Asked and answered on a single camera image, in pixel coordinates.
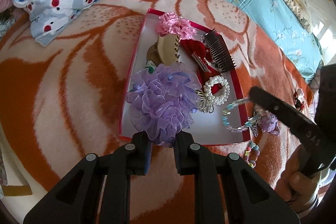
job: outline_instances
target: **pink flower hair clip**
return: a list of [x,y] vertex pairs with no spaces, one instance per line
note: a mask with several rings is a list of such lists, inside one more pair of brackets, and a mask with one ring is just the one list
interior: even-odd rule
[[175,13],[164,13],[159,17],[159,22],[156,26],[156,31],[161,37],[172,33],[183,39],[193,39],[197,33],[196,29],[191,26],[190,21]]

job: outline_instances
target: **small purple flower clip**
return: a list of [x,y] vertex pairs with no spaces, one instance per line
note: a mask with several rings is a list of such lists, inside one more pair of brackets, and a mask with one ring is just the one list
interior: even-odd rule
[[264,132],[269,132],[272,135],[279,136],[280,135],[280,128],[278,125],[278,118],[266,111],[266,115],[262,116],[260,118],[260,124],[259,127],[261,128],[261,131]]

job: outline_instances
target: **purple organza flower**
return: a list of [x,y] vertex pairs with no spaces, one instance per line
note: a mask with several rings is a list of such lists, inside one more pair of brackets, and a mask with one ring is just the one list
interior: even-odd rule
[[156,31],[164,36],[172,33],[180,36],[180,39],[193,39],[197,33],[196,29],[191,26],[190,21],[179,17],[175,13],[164,13],[159,17]]
[[276,135],[276,136],[280,135],[278,118],[270,112],[266,112],[266,115],[261,117],[259,126],[260,126],[261,131],[263,133],[264,132],[269,132],[269,133],[271,133],[273,135]]
[[160,64],[149,74],[148,68],[132,75],[133,89],[126,93],[131,122],[146,131],[151,141],[171,147],[176,133],[189,127],[197,111],[195,90],[202,86],[195,73],[183,63],[170,67]]

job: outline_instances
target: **iridescent beaded bracelet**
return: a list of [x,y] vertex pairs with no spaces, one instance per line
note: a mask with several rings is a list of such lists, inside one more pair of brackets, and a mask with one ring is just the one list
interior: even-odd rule
[[240,127],[237,127],[237,128],[233,128],[232,126],[230,126],[230,123],[228,121],[228,116],[231,114],[231,110],[239,105],[243,105],[243,104],[246,104],[250,101],[249,98],[243,98],[243,99],[238,99],[234,102],[232,102],[231,104],[227,105],[225,109],[222,110],[222,114],[223,114],[223,117],[222,117],[222,120],[223,120],[223,124],[225,126],[227,126],[227,128],[229,130],[231,130],[232,132],[242,132],[246,129],[248,129],[250,126],[253,125],[254,122],[256,122],[259,118],[260,118],[260,115],[255,115],[254,117],[250,117],[248,118],[247,122],[245,122],[244,125],[240,126]]

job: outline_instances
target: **hair accessory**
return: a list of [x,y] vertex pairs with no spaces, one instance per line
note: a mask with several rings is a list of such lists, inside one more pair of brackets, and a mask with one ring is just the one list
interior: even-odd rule
[[304,98],[304,93],[302,89],[297,89],[296,92],[294,92],[293,95],[293,102],[294,102],[294,106],[298,111],[303,111],[305,108],[305,104],[303,102],[303,100],[301,101],[300,99]]
[[125,100],[132,124],[155,144],[171,147],[176,133],[194,122],[190,113],[197,111],[195,90],[201,88],[196,74],[174,63],[160,64],[152,74],[145,68],[131,78],[133,89]]
[[147,60],[145,68],[148,68],[148,73],[151,75],[156,70],[156,65],[151,60]]
[[[220,96],[213,96],[211,93],[211,87],[215,84],[221,84],[223,89],[222,89],[222,95]],[[227,101],[229,98],[230,94],[230,86],[229,83],[227,82],[226,79],[224,79],[223,74],[220,76],[214,76],[210,77],[209,81],[205,83],[203,86],[204,88],[204,96],[208,97],[208,100],[210,101],[211,104],[215,104],[217,106],[220,106],[224,104],[224,102]]]
[[215,29],[204,35],[204,43],[210,48],[219,72],[227,72],[235,68],[223,37]]
[[261,128],[261,131],[269,132],[272,135],[280,135],[280,127],[278,125],[278,118],[271,112],[264,110],[261,106],[255,105],[255,115],[259,116],[257,125]]
[[244,125],[242,125],[241,127],[238,127],[238,128],[233,128],[232,126],[230,126],[230,123],[228,121],[228,116],[231,114],[231,109],[239,106],[239,105],[242,105],[242,104],[246,104],[250,101],[249,98],[243,98],[243,99],[239,99],[239,100],[236,100],[234,102],[232,102],[231,104],[227,105],[225,109],[222,110],[222,113],[223,113],[223,124],[225,126],[227,126],[227,128],[229,130],[231,130],[232,132],[241,132],[241,131],[244,131],[246,129],[248,129],[250,126],[252,126],[252,124],[254,122],[256,122],[258,120],[258,118],[260,118],[259,115],[255,116],[255,117],[249,117],[248,118],[248,121],[245,122]]
[[254,137],[257,137],[259,132],[258,132],[258,122],[253,122],[250,129]]
[[159,36],[157,42],[147,51],[147,60],[151,60],[156,66],[164,64],[170,66],[179,61],[179,38],[175,34]]
[[[211,87],[216,84],[221,84],[223,87],[223,93],[220,96],[213,96],[211,93]],[[197,90],[196,94],[201,98],[198,101],[198,109],[203,113],[213,113],[214,105],[222,105],[227,101],[230,94],[230,86],[223,75],[210,77],[209,81],[203,86],[204,92]]]
[[160,36],[172,33],[179,36],[180,39],[193,39],[197,33],[196,29],[191,26],[190,21],[175,13],[164,13],[159,17],[156,31]]
[[[213,62],[213,58],[210,49],[201,41],[184,39],[180,40],[180,46],[199,66],[197,69],[197,77],[202,85],[205,85],[205,82],[208,81],[210,77],[220,74],[217,70],[211,67],[210,62]],[[217,84],[211,88],[211,91],[215,94],[221,88],[222,87]]]
[[[255,157],[254,160],[249,160],[252,151],[255,151]],[[253,140],[251,140],[249,142],[249,146],[247,147],[245,153],[244,153],[244,160],[246,161],[246,163],[251,167],[251,168],[255,168],[256,166],[256,161],[258,159],[258,156],[260,155],[260,151],[259,151],[259,146],[256,145]]]

